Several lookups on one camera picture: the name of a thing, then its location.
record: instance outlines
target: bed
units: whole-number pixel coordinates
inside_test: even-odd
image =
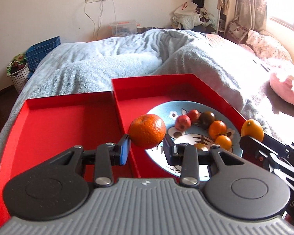
[[[195,74],[246,119],[256,119],[268,134],[289,144],[294,141],[294,106],[274,93],[261,64],[219,36],[173,29],[62,44],[41,61],[19,95],[0,133],[0,159],[24,100],[109,91],[112,78],[154,74]]]

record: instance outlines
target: light blue blanket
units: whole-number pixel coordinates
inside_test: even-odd
[[[112,78],[175,73],[195,74],[246,119],[258,120],[265,131],[282,138],[262,116],[264,103],[270,110],[264,114],[272,115],[265,93],[269,74],[256,56],[231,42],[227,48],[212,47],[204,34],[192,31],[150,30],[90,43],[65,43],[50,52],[24,87],[0,133],[0,160],[26,99],[108,91]]]

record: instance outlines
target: white perforated basket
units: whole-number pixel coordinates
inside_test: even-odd
[[[23,69],[7,75],[13,82],[13,85],[16,88],[16,91],[20,93],[27,82],[27,76],[29,75],[28,64],[24,66]]]

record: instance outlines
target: beige curtain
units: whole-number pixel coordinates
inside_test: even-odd
[[[265,30],[267,23],[266,0],[238,0],[236,19],[241,26],[249,30],[257,32]]]

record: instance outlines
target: red box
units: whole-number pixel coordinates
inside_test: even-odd
[[[95,149],[118,142],[136,117],[172,100],[210,106],[240,131],[245,119],[193,74],[159,75],[112,80],[111,92],[26,100],[10,131],[0,163],[0,226],[9,218],[2,191],[14,176],[74,146]],[[126,166],[114,166],[115,177],[170,177],[136,146]],[[91,180],[93,166],[86,168]]]

